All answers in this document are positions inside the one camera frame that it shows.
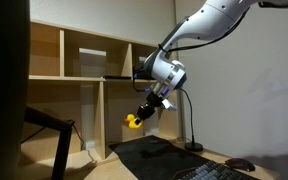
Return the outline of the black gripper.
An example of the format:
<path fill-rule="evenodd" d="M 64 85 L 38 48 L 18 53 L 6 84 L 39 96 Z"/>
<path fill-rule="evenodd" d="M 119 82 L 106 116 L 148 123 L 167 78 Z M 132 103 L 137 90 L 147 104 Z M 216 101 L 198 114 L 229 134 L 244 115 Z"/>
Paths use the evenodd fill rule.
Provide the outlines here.
<path fill-rule="evenodd" d="M 137 110 L 137 117 L 135 120 L 135 124 L 139 125 L 141 120 L 148 119 L 151 115 L 154 114 L 155 108 L 162 105 L 163 99 L 153 92 L 151 92 L 146 98 L 146 103 L 140 105 Z"/>

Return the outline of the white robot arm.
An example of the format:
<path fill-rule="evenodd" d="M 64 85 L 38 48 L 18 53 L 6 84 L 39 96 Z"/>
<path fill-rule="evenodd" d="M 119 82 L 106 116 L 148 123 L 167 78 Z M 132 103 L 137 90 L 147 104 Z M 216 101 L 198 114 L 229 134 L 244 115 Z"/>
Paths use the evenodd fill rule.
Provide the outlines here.
<path fill-rule="evenodd" d="M 170 62 L 166 55 L 180 49 L 192 49 L 192 46 L 172 48 L 178 40 L 192 38 L 205 40 L 206 45 L 215 43 L 229 35 L 255 3 L 261 8 L 288 8 L 288 0 L 206 0 L 195 14 L 185 17 L 144 61 L 144 73 L 155 79 L 156 83 L 151 88 L 147 102 L 139 106 L 129 127 L 140 127 L 155 112 L 156 107 L 173 107 L 167 100 L 168 95 L 172 90 L 182 87 L 186 72 L 182 63 L 176 60 Z"/>

